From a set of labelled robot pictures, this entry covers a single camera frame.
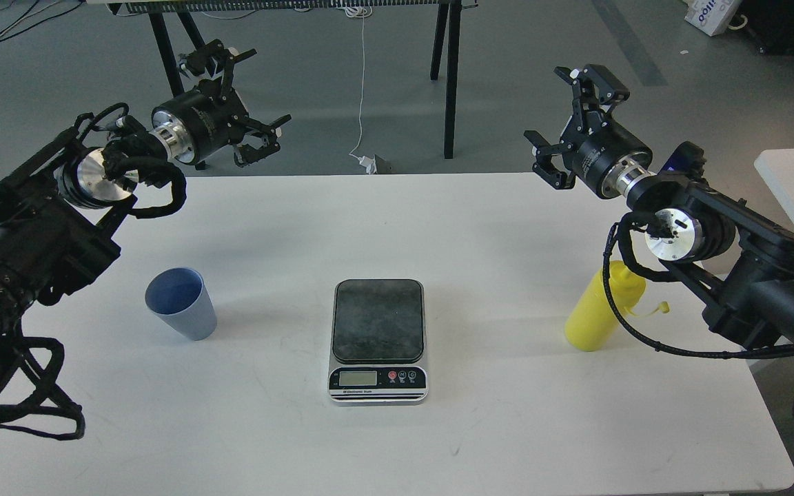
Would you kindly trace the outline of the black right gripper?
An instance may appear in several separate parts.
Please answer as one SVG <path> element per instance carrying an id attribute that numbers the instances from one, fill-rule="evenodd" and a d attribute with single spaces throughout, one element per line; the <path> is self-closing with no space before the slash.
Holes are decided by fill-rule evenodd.
<path id="1" fill-rule="evenodd" d="M 629 100 L 630 89 L 603 65 L 555 66 L 554 73 L 573 92 L 571 116 L 563 129 L 573 145 L 571 172 L 553 164 L 553 157 L 565 155 L 569 145 L 552 145 L 538 131 L 527 130 L 524 138 L 533 145 L 532 172 L 554 189 L 573 189 L 577 175 L 599 198 L 627 196 L 634 183 L 650 175 L 653 159 L 648 145 L 611 120 L 614 108 Z"/>

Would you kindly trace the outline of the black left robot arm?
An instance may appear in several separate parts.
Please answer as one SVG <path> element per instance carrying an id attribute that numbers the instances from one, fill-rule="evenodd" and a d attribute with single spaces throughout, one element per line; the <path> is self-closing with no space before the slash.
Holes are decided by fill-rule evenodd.
<path id="1" fill-rule="evenodd" d="M 125 103 L 85 113 L 0 181 L 0 429 L 44 437 L 16 421 L 50 415 L 76 424 L 51 439 L 85 433 L 81 406 L 57 386 L 62 343 L 23 333 L 32 304 L 51 307 L 91 285 L 120 256 L 113 237 L 126 217 L 179 211 L 187 200 L 181 165 L 227 145 L 241 167 L 280 150 L 290 115 L 252 118 L 232 84 L 234 66 L 255 54 L 208 42 L 179 63 L 195 87 L 156 107 L 151 128 Z"/>

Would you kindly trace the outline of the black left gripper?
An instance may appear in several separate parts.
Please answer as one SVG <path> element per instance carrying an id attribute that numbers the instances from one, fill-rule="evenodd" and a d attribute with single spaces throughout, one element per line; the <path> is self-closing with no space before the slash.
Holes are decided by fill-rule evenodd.
<path id="1" fill-rule="evenodd" d="M 245 167 L 281 149 L 281 127 L 292 116 L 262 123 L 249 116 L 243 100 L 232 88 L 234 66 L 255 54 L 255 48 L 240 52 L 235 47 L 225 47 L 219 39 L 192 53 L 180 54 L 180 74 L 196 79 L 208 74 L 211 81 L 218 81 L 218 92 L 209 95 L 199 87 L 193 88 L 152 110 L 152 129 L 163 139 L 171 159 L 196 165 L 232 145 L 234 164 Z"/>

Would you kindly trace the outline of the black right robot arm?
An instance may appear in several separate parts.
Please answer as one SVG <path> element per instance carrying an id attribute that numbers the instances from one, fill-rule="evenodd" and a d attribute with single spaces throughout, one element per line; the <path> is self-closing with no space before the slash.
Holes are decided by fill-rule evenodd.
<path id="1" fill-rule="evenodd" d="M 709 185 L 704 150 L 680 143 L 652 172 L 652 151 L 613 115 L 629 88 L 603 65 L 557 66 L 571 88 L 571 115 L 551 143 L 537 131 L 532 172 L 554 189 L 576 181 L 601 200 L 623 198 L 627 211 L 606 235 L 599 272 L 599 312 L 657 352 L 704 359 L 794 357 L 794 232 Z M 643 335 L 620 304 L 618 266 L 643 282 L 678 282 L 704 308 L 708 330 L 739 351 L 688 351 Z"/>

